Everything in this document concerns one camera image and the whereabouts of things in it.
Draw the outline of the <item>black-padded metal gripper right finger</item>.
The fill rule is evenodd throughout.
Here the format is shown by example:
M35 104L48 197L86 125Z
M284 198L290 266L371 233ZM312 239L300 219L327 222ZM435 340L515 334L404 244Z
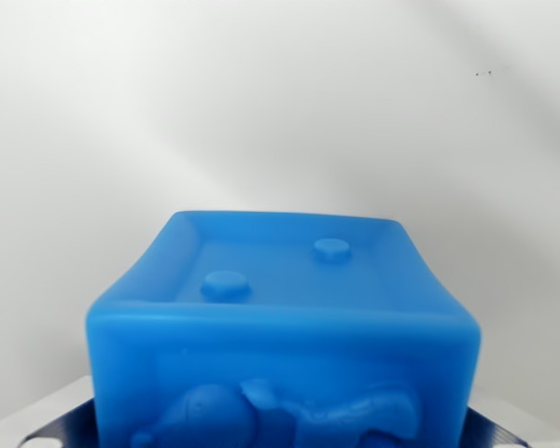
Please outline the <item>black-padded metal gripper right finger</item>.
M475 387L465 421L466 447L560 447L560 430Z

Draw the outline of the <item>black-padded metal gripper left finger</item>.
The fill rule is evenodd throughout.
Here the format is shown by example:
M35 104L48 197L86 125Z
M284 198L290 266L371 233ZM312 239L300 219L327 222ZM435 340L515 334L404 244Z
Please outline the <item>black-padded metal gripper left finger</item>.
M97 427L90 376L0 420L0 447L47 439L54 447L95 447Z

